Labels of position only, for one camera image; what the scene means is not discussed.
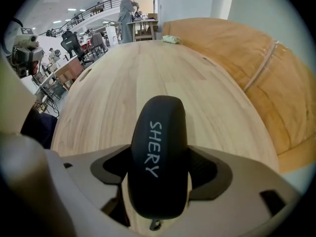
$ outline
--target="table leg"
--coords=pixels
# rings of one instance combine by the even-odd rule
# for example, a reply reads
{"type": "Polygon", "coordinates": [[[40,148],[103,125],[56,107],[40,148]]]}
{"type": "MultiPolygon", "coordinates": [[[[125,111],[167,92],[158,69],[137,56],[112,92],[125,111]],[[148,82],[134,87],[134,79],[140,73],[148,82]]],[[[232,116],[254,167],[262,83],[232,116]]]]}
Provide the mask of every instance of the table leg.
{"type": "Polygon", "coordinates": [[[152,39],[155,40],[155,33],[154,33],[153,23],[149,22],[149,26],[150,26],[150,31],[152,32],[152,39]]]}
{"type": "Polygon", "coordinates": [[[135,25],[136,24],[133,24],[133,42],[135,42],[135,25]]]}

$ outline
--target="wooden desk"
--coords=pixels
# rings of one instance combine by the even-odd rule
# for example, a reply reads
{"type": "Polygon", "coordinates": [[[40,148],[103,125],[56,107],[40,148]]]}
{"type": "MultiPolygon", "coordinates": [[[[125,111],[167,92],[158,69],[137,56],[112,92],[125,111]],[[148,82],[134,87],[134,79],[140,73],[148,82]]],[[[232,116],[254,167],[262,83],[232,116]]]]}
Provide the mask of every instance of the wooden desk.
{"type": "MultiPolygon", "coordinates": [[[[130,144],[137,117],[156,95],[180,98],[188,143],[252,158],[278,170],[277,155],[255,108],[229,74],[209,58],[160,40],[118,45],[73,84],[52,142],[60,156],[130,144]]],[[[131,229],[151,232],[132,208],[123,182],[131,229]]],[[[174,220],[164,221],[164,228],[174,220]]]]}
{"type": "Polygon", "coordinates": [[[61,68],[56,70],[54,74],[60,80],[62,85],[69,90],[70,87],[66,85],[66,82],[71,81],[74,82],[78,76],[83,72],[83,67],[80,64],[77,56],[74,56],[66,64],[64,64],[61,68]]]}
{"type": "Polygon", "coordinates": [[[145,20],[139,20],[139,21],[135,21],[132,23],[128,23],[127,25],[133,25],[133,42],[135,42],[136,40],[139,39],[148,39],[148,38],[152,38],[152,40],[155,40],[155,33],[154,33],[154,27],[153,27],[153,23],[158,22],[158,20],[152,20],[152,19],[145,19],[145,20]],[[148,22],[149,27],[150,27],[150,31],[151,31],[151,35],[141,35],[142,34],[142,23],[145,24],[144,28],[146,31],[146,22],[148,22]],[[136,24],[139,23],[140,24],[140,36],[135,36],[135,26],[136,24]]]}

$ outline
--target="black fisheye border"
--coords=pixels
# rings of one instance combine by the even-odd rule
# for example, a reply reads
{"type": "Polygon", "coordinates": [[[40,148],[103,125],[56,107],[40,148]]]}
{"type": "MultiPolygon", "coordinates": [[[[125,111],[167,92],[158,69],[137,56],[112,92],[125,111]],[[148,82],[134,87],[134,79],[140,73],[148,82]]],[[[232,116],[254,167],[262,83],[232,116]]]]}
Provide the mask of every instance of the black fisheye border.
{"type": "MultiPolygon", "coordinates": [[[[3,9],[3,15],[1,16],[0,24],[0,39],[3,42],[4,32],[10,23],[12,17],[22,6],[25,0],[12,0],[7,3],[8,0],[1,1],[1,7],[3,9]]],[[[315,23],[315,0],[289,0],[296,10],[303,18],[307,25],[311,36],[316,42],[316,23],[315,23]]],[[[309,236],[315,232],[314,221],[316,210],[316,180],[315,176],[311,182],[307,192],[303,195],[302,199],[292,211],[290,216],[275,230],[271,236],[286,236],[292,234],[294,236],[309,236]]],[[[7,200],[1,200],[1,206],[6,206],[9,202],[7,200]]]]}

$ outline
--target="long gray dress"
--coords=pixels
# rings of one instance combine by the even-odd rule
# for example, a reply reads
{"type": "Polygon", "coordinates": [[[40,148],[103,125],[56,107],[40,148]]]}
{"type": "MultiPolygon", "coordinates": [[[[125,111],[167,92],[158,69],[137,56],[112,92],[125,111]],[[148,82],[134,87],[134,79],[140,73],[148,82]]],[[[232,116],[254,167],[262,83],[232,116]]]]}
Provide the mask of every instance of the long gray dress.
{"type": "Polygon", "coordinates": [[[133,42],[132,37],[132,25],[127,25],[127,23],[132,22],[132,12],[134,12],[133,6],[136,6],[135,2],[131,0],[121,0],[119,6],[119,18],[120,29],[122,31],[123,43],[133,42]]]}

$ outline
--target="black metal railing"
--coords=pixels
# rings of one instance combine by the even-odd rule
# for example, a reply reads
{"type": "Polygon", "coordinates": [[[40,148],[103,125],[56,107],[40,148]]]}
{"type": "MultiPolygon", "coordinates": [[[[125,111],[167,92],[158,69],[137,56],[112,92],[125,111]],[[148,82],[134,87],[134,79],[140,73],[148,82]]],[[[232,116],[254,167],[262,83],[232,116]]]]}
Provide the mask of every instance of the black metal railing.
{"type": "Polygon", "coordinates": [[[108,0],[108,1],[96,4],[95,6],[92,6],[79,14],[76,14],[70,21],[68,21],[62,27],[53,29],[55,31],[53,35],[60,36],[67,30],[70,30],[71,28],[73,28],[74,26],[81,23],[87,18],[93,17],[94,15],[100,12],[119,7],[120,1],[121,0],[108,0]]]}

